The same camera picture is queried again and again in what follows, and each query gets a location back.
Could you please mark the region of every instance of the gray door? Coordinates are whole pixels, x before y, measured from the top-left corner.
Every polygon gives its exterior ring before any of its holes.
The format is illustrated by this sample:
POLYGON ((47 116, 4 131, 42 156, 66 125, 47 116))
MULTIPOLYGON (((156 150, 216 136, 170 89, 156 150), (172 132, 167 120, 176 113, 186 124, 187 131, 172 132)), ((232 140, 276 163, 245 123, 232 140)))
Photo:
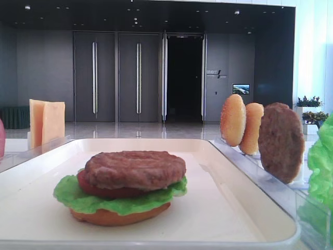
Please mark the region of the gray door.
POLYGON ((114 122, 114 35, 77 32, 74 38, 76 121, 114 122))
POLYGON ((158 121, 157 35, 119 35, 119 120, 158 121))

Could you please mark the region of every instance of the bottom bun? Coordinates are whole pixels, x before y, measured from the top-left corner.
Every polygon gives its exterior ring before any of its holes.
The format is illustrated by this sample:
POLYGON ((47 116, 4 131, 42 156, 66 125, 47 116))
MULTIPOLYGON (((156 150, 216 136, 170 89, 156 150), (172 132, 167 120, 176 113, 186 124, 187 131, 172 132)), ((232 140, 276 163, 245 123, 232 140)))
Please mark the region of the bottom bun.
POLYGON ((128 224, 137 223, 143 220, 150 219, 167 210, 170 207, 170 202, 163 204, 160 207, 154 208, 151 211, 140 212, 136 214, 130 214, 125 216, 120 216, 116 212, 111 212, 105 209, 99 209, 94 214, 83 214, 80 212, 75 212, 70 208, 70 211, 74 218, 78 221, 86 221, 91 224, 99 226, 124 226, 128 224))

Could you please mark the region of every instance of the tiled floor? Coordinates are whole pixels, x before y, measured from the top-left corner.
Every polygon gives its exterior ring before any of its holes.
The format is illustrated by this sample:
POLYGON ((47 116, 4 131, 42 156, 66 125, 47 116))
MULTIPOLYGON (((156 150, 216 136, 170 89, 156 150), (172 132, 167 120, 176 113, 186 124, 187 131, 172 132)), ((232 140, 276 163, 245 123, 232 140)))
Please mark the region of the tiled floor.
MULTIPOLYGON (((30 129, 6 130, 8 139, 27 138, 30 129)), ((201 123, 66 123, 66 135, 83 138, 187 138, 212 140, 220 135, 219 124, 201 123)))

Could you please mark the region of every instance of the ceiling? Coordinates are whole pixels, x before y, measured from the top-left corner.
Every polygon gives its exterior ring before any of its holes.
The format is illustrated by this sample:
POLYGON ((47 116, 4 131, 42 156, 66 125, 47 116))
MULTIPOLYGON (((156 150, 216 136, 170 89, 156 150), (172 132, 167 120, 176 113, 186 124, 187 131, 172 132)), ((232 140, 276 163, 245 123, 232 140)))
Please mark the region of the ceiling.
POLYGON ((266 5, 144 0, 0 0, 0 21, 22 29, 256 33, 290 15, 295 15, 293 7, 266 5), (31 6, 30 10, 25 10, 27 4, 31 6), (234 14, 236 10, 240 11, 239 15, 234 14))

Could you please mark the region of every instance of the white tray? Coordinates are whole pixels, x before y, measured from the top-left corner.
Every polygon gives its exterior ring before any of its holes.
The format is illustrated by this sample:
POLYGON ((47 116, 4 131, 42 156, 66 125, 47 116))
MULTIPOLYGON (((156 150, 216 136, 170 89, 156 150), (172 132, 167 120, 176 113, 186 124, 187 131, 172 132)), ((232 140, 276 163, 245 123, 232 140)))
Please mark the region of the white tray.
POLYGON ((75 140, 1 173, 0 204, 1 249, 292 249, 300 236, 299 225, 204 140, 75 140), (54 187, 91 156, 122 150, 182 157, 188 193, 131 226, 77 222, 53 198, 54 187))

